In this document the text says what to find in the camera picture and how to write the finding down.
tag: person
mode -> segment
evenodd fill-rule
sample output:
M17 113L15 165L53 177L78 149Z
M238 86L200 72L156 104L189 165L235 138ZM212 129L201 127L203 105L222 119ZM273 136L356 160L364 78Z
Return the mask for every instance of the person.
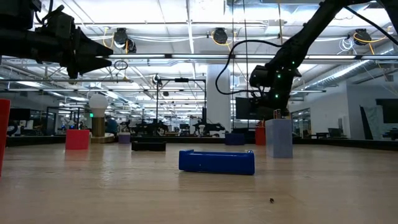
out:
M107 116L105 118L106 118L105 132L114 134L116 136L118 134L118 123L110 116Z

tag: red cube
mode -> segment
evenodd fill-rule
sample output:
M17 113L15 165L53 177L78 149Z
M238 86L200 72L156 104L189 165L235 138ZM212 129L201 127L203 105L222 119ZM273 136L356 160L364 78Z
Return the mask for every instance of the red cube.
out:
M90 130L67 130L66 150L88 150Z

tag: red pole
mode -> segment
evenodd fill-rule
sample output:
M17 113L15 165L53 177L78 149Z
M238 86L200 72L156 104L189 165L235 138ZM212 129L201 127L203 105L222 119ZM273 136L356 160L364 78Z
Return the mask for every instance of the red pole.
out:
M4 151L6 150L8 117L10 116L10 101L0 99L0 177Z

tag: light gray block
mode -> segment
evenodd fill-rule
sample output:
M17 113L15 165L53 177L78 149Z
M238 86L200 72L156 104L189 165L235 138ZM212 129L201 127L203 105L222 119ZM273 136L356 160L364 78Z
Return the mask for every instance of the light gray block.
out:
M293 158L292 120L266 121L267 155L273 158Z

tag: floor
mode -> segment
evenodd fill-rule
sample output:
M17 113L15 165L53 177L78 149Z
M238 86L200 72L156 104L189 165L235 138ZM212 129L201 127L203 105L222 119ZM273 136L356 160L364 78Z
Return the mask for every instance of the floor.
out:
M178 170L178 151L254 150L256 174ZM396 223L398 153L295 146L294 159L263 147L168 144L131 152L64 145L6 149L0 223Z

